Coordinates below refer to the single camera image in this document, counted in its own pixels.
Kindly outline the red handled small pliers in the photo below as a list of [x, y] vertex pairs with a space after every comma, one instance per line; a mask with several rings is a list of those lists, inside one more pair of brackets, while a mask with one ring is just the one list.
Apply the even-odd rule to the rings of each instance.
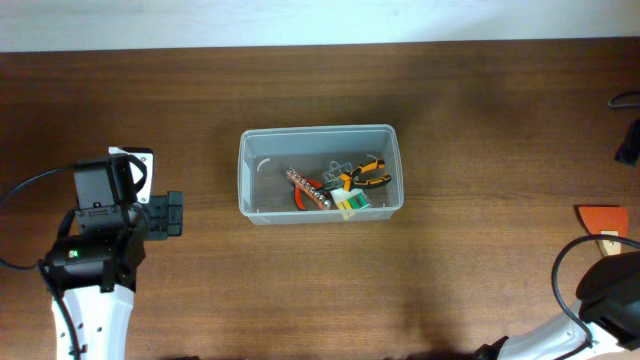
[[[313, 179], [311, 179], [311, 178], [307, 178], [307, 182], [308, 182], [311, 186], [316, 187], [316, 188], [319, 188], [319, 187], [321, 187], [321, 186], [322, 186], [322, 183], [321, 183], [321, 182], [316, 181], [316, 180], [313, 180]], [[304, 202], [303, 202], [303, 200], [302, 200], [302, 192], [301, 192], [301, 190], [300, 190], [298, 187], [296, 187], [296, 186], [293, 186], [293, 189], [294, 189], [294, 202], [295, 202], [296, 207], [297, 207], [300, 211], [306, 211], [305, 204], [304, 204]]]

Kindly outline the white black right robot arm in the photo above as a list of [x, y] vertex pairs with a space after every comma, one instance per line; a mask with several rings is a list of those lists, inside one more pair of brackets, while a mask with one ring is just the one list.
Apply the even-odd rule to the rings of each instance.
[[[576, 210], [587, 234], [559, 252], [550, 275], [561, 313], [524, 335], [482, 345], [474, 359], [586, 360], [639, 348], [639, 242], [627, 237], [628, 210], [605, 205]], [[597, 244], [601, 259], [586, 271], [569, 306], [560, 293], [559, 270], [571, 250], [588, 242]]]

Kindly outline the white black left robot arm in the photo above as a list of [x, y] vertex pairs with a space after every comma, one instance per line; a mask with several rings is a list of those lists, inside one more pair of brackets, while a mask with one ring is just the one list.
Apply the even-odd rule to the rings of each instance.
[[73, 167], [77, 205], [38, 269], [52, 296], [59, 359], [122, 359], [148, 241], [182, 235], [183, 195], [151, 193], [154, 155], [113, 148]]

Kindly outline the red scraper with wooden handle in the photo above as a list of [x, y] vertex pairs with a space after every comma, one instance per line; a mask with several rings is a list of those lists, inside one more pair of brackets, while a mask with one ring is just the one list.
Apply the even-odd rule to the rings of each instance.
[[581, 223], [590, 235], [628, 235], [629, 214], [624, 207], [579, 205], [577, 211]]

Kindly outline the orange socket bit rail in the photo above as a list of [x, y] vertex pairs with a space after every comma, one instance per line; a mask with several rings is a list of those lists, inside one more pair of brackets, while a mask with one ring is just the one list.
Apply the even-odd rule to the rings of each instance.
[[288, 168], [285, 174], [293, 186], [296, 186], [301, 190], [304, 204], [304, 198], [306, 198], [308, 201], [313, 202], [320, 210], [330, 210], [332, 208], [332, 200], [330, 199], [329, 194], [322, 189], [322, 186], [319, 188], [311, 186], [307, 182], [308, 177], [301, 175], [294, 168]]

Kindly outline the clear case of coloured plugs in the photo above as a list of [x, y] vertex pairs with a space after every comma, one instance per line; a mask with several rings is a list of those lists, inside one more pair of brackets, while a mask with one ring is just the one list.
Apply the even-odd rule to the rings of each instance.
[[[329, 168], [322, 174], [323, 183], [337, 180], [343, 172], [350, 172], [354, 169], [350, 162], [339, 163], [335, 160], [329, 162]], [[372, 206], [371, 201], [360, 189], [345, 191], [341, 186], [329, 190], [329, 194], [336, 208], [341, 211], [344, 221], [350, 220], [356, 215], [357, 210], [366, 209]]]

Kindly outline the orange black needle nose pliers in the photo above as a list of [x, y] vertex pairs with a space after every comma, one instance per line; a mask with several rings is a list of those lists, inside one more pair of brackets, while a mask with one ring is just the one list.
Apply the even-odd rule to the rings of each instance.
[[342, 189], [352, 191], [355, 189], [376, 189], [389, 184], [392, 177], [384, 172], [385, 161], [383, 159], [372, 160], [354, 167], [350, 171], [342, 171], [333, 179], [323, 183], [322, 189], [332, 191]]

